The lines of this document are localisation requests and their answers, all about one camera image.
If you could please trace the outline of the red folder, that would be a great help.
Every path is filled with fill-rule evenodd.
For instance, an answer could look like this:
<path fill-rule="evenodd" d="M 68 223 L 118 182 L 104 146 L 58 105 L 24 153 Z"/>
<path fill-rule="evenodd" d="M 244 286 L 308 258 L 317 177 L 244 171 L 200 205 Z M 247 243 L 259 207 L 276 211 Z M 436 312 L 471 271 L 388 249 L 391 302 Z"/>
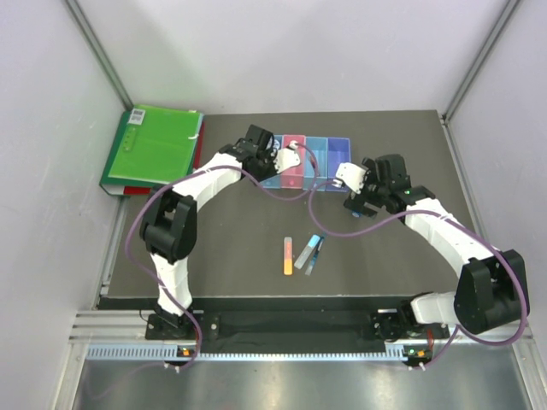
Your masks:
<path fill-rule="evenodd" d="M 150 187 L 125 186 L 122 191 L 123 196 L 147 196 L 150 194 Z"/>

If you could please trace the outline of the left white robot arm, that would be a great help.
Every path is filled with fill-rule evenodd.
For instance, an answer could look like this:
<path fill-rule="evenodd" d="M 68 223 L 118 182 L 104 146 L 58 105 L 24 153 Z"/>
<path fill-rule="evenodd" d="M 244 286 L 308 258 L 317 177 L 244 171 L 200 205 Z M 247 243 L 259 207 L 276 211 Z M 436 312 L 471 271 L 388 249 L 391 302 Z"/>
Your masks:
<path fill-rule="evenodd" d="M 144 213 L 139 236 L 156 270 L 159 296 L 150 317 L 154 332 L 178 339 L 196 337 L 188 284 L 188 256 L 197 242 L 197 213 L 229 185 L 247 174 L 257 181 L 279 172 L 274 135 L 249 126 L 244 137 L 227 144 L 194 172 L 194 177 L 163 191 Z"/>

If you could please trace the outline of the blue pen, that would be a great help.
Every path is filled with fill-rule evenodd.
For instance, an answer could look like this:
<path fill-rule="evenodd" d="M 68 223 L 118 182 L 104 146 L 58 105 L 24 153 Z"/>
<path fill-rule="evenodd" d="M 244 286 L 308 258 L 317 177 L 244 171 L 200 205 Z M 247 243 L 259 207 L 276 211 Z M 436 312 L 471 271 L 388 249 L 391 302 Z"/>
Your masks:
<path fill-rule="evenodd" d="M 321 251 L 321 248 L 323 246 L 323 243 L 325 242 L 325 237 L 324 236 L 320 236 L 320 239 L 319 239 L 319 242 L 317 243 L 316 247 L 315 247 L 315 250 L 314 250 L 314 253 L 311 257 L 311 260 L 306 268 L 306 271 L 305 271 L 305 275 L 306 276 L 310 276 L 311 273 L 313 272 L 313 269 L 315 267 L 315 264 L 318 260 L 318 257 L 319 257 L 319 253 Z"/>

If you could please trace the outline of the teal blue bin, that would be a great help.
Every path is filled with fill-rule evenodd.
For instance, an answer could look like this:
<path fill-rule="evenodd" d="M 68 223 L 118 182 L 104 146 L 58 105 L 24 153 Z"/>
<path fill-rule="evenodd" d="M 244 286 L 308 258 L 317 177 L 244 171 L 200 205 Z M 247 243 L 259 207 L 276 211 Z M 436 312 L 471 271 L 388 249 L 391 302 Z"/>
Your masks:
<path fill-rule="evenodd" d="M 327 178 L 327 157 L 328 157 L 328 142 L 327 138 L 306 137 L 305 146 L 310 149 L 315 156 L 315 164 L 319 172 L 315 183 L 321 184 Z M 308 151 L 305 151 L 306 160 L 304 162 L 303 172 L 303 189 L 308 190 L 312 186 L 315 176 L 315 169 L 310 164 L 311 156 Z"/>

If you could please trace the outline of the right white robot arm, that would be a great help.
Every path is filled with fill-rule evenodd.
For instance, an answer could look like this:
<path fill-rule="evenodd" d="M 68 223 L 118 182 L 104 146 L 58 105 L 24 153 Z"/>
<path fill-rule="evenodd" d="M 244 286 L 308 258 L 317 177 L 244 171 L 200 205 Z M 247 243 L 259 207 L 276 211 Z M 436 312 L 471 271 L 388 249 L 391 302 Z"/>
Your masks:
<path fill-rule="evenodd" d="M 380 208 L 396 215 L 456 274 L 455 291 L 420 294 L 403 304 L 398 324 L 405 336 L 420 337 L 430 324 L 457 325 L 479 335 L 526 321 L 530 307 L 523 257 L 483 243 L 461 225 L 430 190 L 412 184 L 401 155 L 366 158 L 360 165 L 344 162 L 335 178 L 350 190 L 346 208 L 367 217 Z"/>

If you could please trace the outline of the orange highlighter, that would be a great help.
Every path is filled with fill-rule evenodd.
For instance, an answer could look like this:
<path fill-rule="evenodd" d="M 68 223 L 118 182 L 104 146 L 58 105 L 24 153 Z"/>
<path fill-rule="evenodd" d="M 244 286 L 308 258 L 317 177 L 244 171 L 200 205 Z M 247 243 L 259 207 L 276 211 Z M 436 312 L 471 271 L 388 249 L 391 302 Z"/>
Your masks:
<path fill-rule="evenodd" d="M 291 237 L 285 237 L 283 241 L 283 274 L 285 276 L 291 276 L 293 274 L 293 250 Z"/>

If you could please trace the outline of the light blue highlighter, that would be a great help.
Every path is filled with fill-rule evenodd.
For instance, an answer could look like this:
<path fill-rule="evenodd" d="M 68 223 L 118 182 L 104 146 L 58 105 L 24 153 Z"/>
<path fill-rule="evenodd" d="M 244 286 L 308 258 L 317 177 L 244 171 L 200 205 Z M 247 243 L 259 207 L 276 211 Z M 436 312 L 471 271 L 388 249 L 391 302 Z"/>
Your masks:
<path fill-rule="evenodd" d="M 314 251 L 315 247 L 318 245 L 320 239 L 321 237 L 319 235 L 314 234 L 308 240 L 307 244 L 303 248 L 303 251 L 300 253 L 296 261 L 294 262 L 294 267 L 296 269 L 301 269 L 303 267 L 304 263 L 308 260 L 308 258 L 311 256 L 312 252 Z"/>

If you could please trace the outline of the pink bin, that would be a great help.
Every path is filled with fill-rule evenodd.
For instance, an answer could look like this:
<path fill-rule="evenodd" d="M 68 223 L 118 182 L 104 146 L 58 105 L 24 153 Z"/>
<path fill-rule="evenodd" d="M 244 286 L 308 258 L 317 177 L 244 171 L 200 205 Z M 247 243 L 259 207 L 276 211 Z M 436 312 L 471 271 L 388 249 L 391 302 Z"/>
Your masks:
<path fill-rule="evenodd" d="M 286 148 L 290 145 L 290 142 L 292 141 L 296 141 L 299 144 L 304 144 L 305 136 L 289 134 L 283 135 L 281 146 L 283 148 Z M 301 190 L 303 188 L 305 149 L 297 146 L 297 153 L 300 158 L 300 164 L 296 167 L 289 168 L 281 174 L 280 186 L 284 189 Z"/>

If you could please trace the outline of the green folder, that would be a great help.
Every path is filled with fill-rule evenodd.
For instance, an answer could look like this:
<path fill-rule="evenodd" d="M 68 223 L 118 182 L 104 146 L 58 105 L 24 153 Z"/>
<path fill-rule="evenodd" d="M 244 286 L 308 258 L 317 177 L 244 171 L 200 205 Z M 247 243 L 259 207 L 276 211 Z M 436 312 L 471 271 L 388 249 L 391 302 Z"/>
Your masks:
<path fill-rule="evenodd" d="M 130 110 L 109 176 L 138 184 L 167 184 L 193 168 L 203 114 L 139 104 Z"/>

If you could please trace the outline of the light blue bin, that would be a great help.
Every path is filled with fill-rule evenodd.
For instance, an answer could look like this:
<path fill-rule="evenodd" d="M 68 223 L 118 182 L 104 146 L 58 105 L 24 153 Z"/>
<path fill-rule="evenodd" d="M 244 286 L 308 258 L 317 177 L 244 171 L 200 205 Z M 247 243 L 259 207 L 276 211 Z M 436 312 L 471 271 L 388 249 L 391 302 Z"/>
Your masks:
<path fill-rule="evenodd" d="M 281 148 L 281 143 L 282 143 L 282 136 L 274 135 L 273 148 L 276 150 L 279 150 Z M 261 182 L 261 185 L 269 190 L 279 189 L 281 187 L 281 175 L 275 174 L 273 177 L 263 180 Z"/>

